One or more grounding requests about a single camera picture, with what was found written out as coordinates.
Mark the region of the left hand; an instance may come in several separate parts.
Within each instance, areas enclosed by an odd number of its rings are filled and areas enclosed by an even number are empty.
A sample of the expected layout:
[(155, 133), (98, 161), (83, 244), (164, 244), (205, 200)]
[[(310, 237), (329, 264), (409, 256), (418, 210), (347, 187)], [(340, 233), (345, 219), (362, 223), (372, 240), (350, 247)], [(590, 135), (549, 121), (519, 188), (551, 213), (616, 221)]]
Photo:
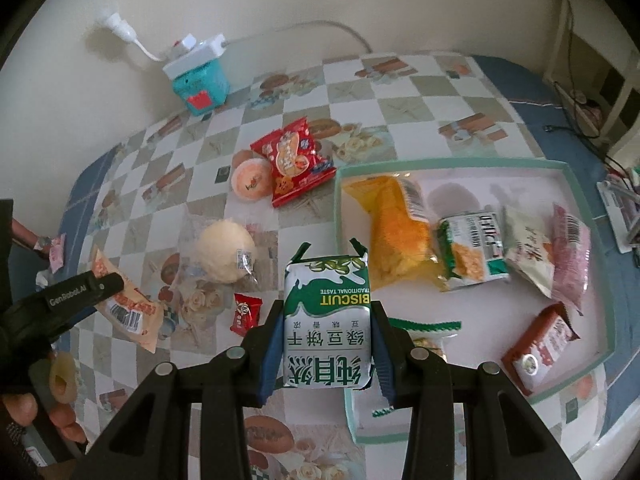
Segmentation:
[[(1, 397), (6, 411), (17, 425), (27, 427), (38, 414), (38, 404), (31, 393), (4, 394)], [(70, 404), (55, 402), (48, 411), (50, 421), (65, 439), (86, 444), (88, 439), (85, 431), (76, 420), (76, 414)]]

